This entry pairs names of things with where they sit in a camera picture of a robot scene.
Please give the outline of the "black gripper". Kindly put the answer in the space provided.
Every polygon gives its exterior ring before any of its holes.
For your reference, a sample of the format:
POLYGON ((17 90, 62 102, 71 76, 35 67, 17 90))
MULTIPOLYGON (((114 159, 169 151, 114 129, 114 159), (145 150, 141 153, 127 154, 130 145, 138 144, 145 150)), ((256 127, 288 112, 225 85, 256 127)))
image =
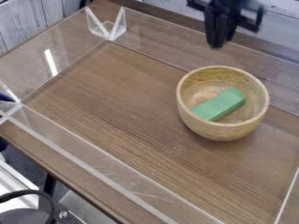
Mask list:
POLYGON ((206 38, 212 48, 221 48, 233 40, 238 27, 260 32, 265 5, 258 0, 186 1, 189 7, 204 12, 206 38))

